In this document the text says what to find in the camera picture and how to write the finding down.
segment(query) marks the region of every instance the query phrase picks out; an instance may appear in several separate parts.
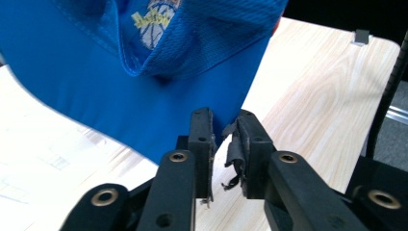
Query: wooden table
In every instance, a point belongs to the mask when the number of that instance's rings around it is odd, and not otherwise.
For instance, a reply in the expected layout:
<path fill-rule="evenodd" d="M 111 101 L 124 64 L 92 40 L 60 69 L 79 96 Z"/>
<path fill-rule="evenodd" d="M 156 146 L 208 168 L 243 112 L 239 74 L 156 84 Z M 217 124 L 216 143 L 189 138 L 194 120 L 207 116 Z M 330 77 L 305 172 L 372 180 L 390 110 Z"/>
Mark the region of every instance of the wooden table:
<path fill-rule="evenodd" d="M 263 122 L 278 149 L 301 154 L 340 192 L 399 51 L 381 38 L 363 46 L 353 39 L 351 32 L 283 18 L 242 106 Z M 0 199 L 0 216 L 10 220 L 2 230 L 56 230 L 93 186 L 113 182 L 133 189 L 155 174 L 157 167 L 129 148 L 41 106 L 6 67 L 0 68 L 0 107 L 0 148 L 7 153 L 0 158 L 6 172 L 0 171 L 0 194 L 10 198 Z M 210 209 L 197 202 L 196 229 L 266 230 L 263 201 L 220 185 L 235 176 L 223 166 L 227 144 L 216 156 L 215 202 Z M 16 223 L 15 216 L 26 220 Z"/>

